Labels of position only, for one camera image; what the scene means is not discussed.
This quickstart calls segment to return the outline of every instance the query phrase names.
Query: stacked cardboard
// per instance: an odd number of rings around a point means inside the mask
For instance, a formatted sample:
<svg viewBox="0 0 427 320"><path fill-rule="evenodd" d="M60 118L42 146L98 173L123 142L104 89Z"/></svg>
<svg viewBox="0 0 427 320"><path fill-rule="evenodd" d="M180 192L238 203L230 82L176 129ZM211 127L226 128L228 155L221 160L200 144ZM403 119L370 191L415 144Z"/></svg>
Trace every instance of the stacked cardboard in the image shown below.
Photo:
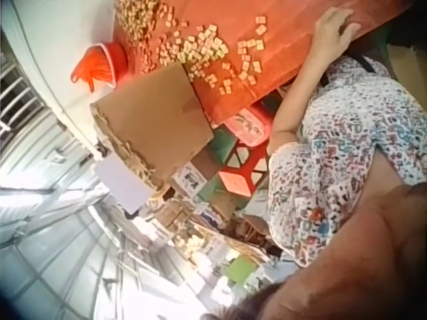
<svg viewBox="0 0 427 320"><path fill-rule="evenodd" d="M136 77L91 110L103 143L154 190L214 137L180 63Z"/></svg>

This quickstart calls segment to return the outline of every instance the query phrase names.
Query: red tablecloth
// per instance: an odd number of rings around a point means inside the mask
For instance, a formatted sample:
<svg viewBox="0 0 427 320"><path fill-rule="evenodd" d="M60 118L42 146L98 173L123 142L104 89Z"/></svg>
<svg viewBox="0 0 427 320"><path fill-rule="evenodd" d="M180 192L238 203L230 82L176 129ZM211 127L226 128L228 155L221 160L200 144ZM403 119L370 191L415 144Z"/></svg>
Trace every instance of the red tablecloth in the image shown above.
<svg viewBox="0 0 427 320"><path fill-rule="evenodd" d="M181 30L182 37L197 35L198 25L217 25L219 37L230 49L226 59L238 71L241 69L242 61L237 54L236 43L256 38L255 17L260 15L267 17L268 31L263 35L265 50L254 51L255 53L251 54L253 59L261 61L263 70L262 74L258 75L256 85L250 86L239 78L235 78L232 94L220 95L218 88L212 89L203 79L193 83L206 115L215 124L224 122L297 74L310 48L314 23L327 8L341 5L355 9L356 13L352 20L362 24L358 34L361 36L401 14L410 6L410 0L169 0L166 2L174 6L176 18L180 21L189 21L189 27L178 28ZM170 30L164 22L157 24L150 45L153 52L158 46L155 35ZM123 31L118 25L115 28L115 39L124 44ZM131 71L139 72L137 53L128 47L126 50ZM229 75L218 61L208 68L207 73L216 74L219 80Z"/></svg>

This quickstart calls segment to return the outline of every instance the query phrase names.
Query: window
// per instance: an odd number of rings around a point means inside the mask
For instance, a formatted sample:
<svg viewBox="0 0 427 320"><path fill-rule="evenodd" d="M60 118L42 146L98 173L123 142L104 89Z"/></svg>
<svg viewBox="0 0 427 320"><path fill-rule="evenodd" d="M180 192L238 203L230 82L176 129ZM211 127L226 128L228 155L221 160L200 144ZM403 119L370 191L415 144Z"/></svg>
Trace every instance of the window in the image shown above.
<svg viewBox="0 0 427 320"><path fill-rule="evenodd" d="M4 149L38 112L43 102L20 69L7 40L1 33L0 144Z"/></svg>

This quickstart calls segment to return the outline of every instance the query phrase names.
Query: green board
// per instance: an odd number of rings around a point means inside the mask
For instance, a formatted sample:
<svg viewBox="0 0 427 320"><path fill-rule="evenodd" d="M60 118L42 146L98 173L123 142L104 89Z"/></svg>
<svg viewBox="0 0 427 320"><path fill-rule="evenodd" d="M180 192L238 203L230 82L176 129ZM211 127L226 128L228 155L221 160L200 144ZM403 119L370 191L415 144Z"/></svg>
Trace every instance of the green board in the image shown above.
<svg viewBox="0 0 427 320"><path fill-rule="evenodd" d="M237 284L243 285L245 280L258 268L258 265L245 255L240 255L224 271L224 275Z"/></svg>

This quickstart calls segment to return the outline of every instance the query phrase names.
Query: floral dress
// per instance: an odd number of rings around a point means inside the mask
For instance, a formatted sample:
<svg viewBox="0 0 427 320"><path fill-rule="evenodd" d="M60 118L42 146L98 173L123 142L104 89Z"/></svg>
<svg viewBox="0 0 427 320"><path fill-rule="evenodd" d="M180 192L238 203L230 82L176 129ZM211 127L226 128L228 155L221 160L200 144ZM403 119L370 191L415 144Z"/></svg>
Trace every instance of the floral dress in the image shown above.
<svg viewBox="0 0 427 320"><path fill-rule="evenodd" d="M356 206L376 148L409 185L427 181L427 114L386 68L343 57L327 70L303 120L304 143L270 158L273 240L302 267L330 242Z"/></svg>

